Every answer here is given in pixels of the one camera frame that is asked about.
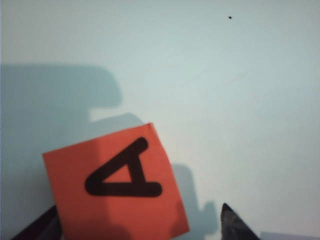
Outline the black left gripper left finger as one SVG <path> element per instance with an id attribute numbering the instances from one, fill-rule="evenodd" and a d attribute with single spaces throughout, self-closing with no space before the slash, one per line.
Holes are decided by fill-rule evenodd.
<path id="1" fill-rule="evenodd" d="M 12 240 L 61 240 L 62 237 L 63 230 L 57 207 L 54 205 L 16 234 Z"/>

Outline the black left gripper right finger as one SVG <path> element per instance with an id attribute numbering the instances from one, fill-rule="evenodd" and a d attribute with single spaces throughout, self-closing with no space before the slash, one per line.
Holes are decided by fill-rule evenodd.
<path id="1" fill-rule="evenodd" d="M 220 223 L 222 240 L 260 240 L 227 203 L 222 205 Z"/>

